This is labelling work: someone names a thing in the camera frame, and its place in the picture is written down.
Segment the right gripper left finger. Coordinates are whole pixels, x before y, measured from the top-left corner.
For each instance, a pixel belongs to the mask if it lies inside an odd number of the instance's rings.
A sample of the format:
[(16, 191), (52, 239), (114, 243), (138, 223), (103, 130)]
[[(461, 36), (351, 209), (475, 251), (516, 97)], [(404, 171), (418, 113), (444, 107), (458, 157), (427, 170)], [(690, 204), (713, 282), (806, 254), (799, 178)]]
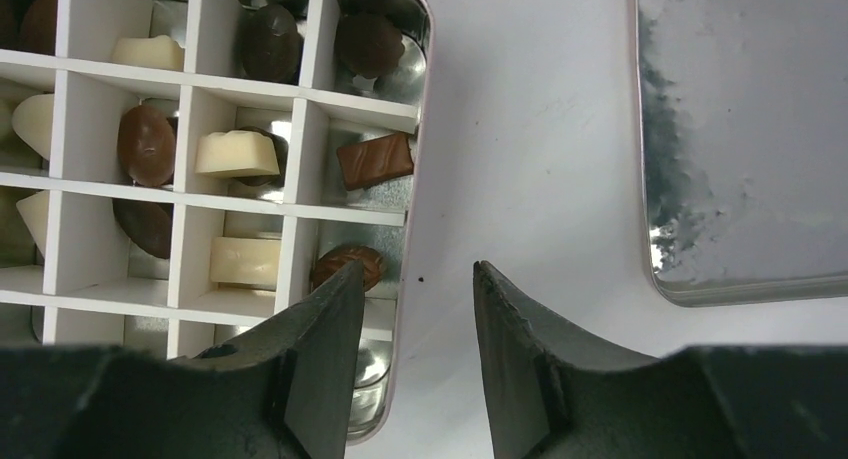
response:
[(193, 358), (119, 346), (5, 348), (5, 458), (340, 458), (364, 270)]

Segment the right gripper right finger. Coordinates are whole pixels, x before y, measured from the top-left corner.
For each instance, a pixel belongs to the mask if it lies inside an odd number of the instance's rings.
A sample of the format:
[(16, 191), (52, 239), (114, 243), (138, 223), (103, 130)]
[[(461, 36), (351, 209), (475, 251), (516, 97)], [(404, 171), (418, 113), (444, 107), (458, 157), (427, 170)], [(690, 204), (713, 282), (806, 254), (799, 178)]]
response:
[(474, 313), (498, 458), (843, 458), (843, 346), (624, 348), (474, 266)]

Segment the pink compartment box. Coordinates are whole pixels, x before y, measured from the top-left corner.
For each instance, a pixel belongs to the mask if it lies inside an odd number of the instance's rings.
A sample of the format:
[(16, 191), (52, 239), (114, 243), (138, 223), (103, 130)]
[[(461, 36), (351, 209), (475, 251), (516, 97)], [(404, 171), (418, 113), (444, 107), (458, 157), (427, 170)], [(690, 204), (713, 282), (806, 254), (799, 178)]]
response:
[[(364, 270), (364, 316), (346, 444), (373, 435), (391, 400), (435, 23), (426, 0), (58, 0), (54, 56), (19, 49), (34, 0), (1, 0), (1, 352), (119, 346), (193, 358), (314, 292), (348, 263)], [(287, 83), (249, 79), (240, 31), (283, 5), (302, 37)], [(347, 15), (387, 17), (398, 67), (355, 75), (334, 50)], [(120, 38), (167, 35), (182, 71), (110, 61)], [(12, 128), (25, 99), (55, 95), (50, 160)], [(122, 115), (159, 109), (176, 133), (173, 180), (135, 183), (117, 156)], [(272, 139), (280, 173), (197, 174), (201, 137)], [(409, 135), (412, 175), (347, 191), (336, 149)], [(16, 203), (49, 195), (41, 254)]]

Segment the silver tin lid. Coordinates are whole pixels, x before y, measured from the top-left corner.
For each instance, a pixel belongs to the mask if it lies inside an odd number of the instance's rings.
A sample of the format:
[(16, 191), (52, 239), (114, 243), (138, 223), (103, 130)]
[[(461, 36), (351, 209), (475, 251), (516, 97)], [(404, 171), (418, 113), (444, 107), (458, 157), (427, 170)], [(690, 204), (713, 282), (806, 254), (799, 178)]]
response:
[(847, 0), (633, 0), (651, 277), (685, 307), (847, 292)]

